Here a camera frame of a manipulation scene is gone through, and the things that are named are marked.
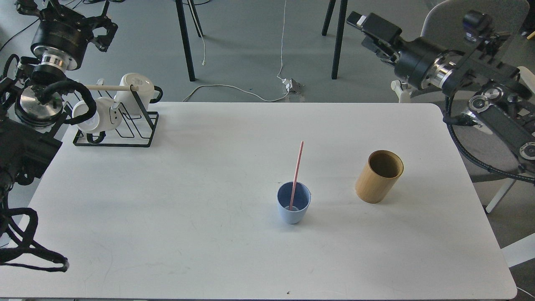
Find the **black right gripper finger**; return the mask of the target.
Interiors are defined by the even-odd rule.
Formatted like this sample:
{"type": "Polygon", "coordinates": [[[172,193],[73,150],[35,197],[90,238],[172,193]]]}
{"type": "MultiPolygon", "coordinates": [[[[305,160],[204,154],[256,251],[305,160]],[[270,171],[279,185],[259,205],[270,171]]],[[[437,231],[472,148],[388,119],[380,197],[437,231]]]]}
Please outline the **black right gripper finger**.
{"type": "Polygon", "coordinates": [[[403,32],[399,26],[375,13],[361,15],[353,11],[346,18],[346,23],[360,30],[373,42],[386,46],[398,45],[400,35],[403,32]]]}

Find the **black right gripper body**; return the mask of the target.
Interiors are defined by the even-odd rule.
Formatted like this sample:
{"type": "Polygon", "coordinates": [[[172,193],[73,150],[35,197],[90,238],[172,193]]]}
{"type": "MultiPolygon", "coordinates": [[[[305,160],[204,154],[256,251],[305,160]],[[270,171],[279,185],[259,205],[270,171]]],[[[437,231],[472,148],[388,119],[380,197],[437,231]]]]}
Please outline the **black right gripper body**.
{"type": "Polygon", "coordinates": [[[382,62],[394,67],[394,74],[418,89],[430,85],[431,69],[446,52],[444,46],[420,37],[404,40],[399,33],[386,36],[365,34],[362,45],[371,50],[382,62]]]}

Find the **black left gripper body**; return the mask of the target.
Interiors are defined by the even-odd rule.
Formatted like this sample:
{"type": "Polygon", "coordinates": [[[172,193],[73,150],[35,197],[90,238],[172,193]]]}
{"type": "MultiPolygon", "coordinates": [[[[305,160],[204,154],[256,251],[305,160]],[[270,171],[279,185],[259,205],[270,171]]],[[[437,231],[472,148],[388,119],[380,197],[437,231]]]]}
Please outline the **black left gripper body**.
{"type": "Polygon", "coordinates": [[[39,20],[31,45],[32,54],[39,59],[45,54],[62,56],[67,70],[78,70],[88,44],[95,38],[96,19],[87,18],[57,0],[48,0],[40,11],[39,20]]]}

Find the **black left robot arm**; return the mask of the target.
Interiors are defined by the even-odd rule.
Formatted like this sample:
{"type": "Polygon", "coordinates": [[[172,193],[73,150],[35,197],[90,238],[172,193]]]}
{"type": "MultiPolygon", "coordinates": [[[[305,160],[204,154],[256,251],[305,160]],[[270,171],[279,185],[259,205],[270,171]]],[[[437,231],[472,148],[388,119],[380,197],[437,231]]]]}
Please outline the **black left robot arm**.
{"type": "Polygon", "coordinates": [[[107,15],[86,17],[57,0],[17,0],[19,14],[36,17],[38,29],[32,56],[8,58],[1,75],[1,235],[14,247],[1,249],[1,265],[44,272],[65,272],[67,257],[35,241],[38,214],[32,208],[11,208],[8,195],[16,184],[40,179],[61,148],[55,138],[63,125],[78,125],[96,115],[88,87],[69,79],[67,71],[82,66],[88,44],[106,52],[118,26],[107,15]]]}

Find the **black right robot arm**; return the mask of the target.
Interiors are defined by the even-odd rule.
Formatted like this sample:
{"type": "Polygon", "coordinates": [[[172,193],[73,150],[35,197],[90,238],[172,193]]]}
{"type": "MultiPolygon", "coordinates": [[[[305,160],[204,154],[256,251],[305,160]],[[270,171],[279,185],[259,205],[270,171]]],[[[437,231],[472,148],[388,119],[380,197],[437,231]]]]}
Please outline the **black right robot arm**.
{"type": "Polygon", "coordinates": [[[453,130],[454,125],[483,124],[507,146],[520,173],[534,174],[532,92],[520,82],[518,67],[495,59],[509,36],[496,32],[491,16],[474,10],[464,15],[462,24],[471,45],[467,51],[449,50],[424,37],[405,41],[401,28],[374,13],[352,12],[346,23],[366,36],[365,48],[393,66],[401,81],[419,91],[435,87],[446,96],[443,120],[465,158],[489,173],[534,183],[533,176],[512,174],[476,158],[453,130]]]}

